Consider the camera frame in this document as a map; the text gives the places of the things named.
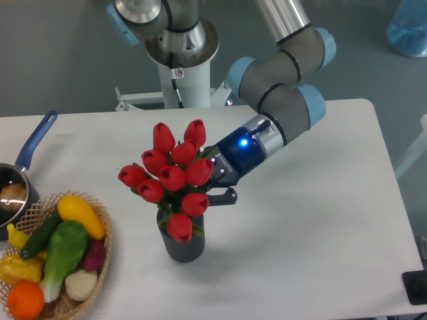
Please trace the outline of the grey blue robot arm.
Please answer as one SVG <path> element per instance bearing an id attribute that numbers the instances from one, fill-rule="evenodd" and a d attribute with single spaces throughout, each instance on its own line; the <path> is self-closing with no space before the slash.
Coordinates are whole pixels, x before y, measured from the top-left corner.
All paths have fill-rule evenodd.
<path id="1" fill-rule="evenodd" d="M 278 52 L 264 62 L 238 59 L 224 82 L 226 93 L 246 102 L 256 116 L 218 144 L 213 176 L 204 191 L 223 187 L 211 205 L 236 202 L 238 181 L 323 118 L 326 103 L 304 79 L 336 54 L 332 35 L 313 28 L 299 1 L 258 1 Z M 210 62 L 216 28 L 199 14 L 197 1 L 112 1 L 107 16 L 129 45 L 143 43 L 157 64 L 166 108 L 212 106 Z"/>

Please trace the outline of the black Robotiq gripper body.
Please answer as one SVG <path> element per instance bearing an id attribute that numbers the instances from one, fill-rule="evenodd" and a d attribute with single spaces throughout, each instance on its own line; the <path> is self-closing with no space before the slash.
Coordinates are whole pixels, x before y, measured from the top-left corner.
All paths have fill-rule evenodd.
<path id="1" fill-rule="evenodd" d="M 265 159 L 261 143 L 256 134 L 261 129 L 250 131 L 240 127 L 213 146 L 215 153 L 207 157 L 213 164 L 210 178 L 201 189 L 209 191 L 218 187 L 231 187 Z"/>

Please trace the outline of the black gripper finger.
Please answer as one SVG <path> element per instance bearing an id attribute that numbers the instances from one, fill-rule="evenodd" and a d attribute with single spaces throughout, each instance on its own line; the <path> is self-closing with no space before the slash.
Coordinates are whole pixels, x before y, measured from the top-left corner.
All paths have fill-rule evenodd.
<path id="1" fill-rule="evenodd" d="M 208 195 L 210 205 L 234 205 L 238 200 L 238 194 L 235 189 L 228 187 L 223 194 Z"/>

